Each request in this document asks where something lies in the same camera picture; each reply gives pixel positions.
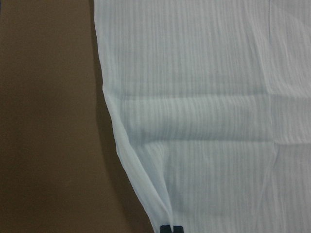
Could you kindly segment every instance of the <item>white cloth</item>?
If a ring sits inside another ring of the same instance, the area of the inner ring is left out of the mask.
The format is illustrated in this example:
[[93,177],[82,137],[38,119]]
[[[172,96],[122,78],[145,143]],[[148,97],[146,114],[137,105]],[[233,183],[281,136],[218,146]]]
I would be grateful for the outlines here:
[[95,0],[117,153],[156,233],[311,232],[310,12]]

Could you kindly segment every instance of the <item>bunched fabric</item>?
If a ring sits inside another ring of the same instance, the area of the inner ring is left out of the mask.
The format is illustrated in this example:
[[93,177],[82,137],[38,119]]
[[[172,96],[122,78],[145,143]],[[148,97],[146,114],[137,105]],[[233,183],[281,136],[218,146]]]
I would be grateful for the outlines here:
[[310,12],[95,0],[117,153],[155,233],[311,232]]

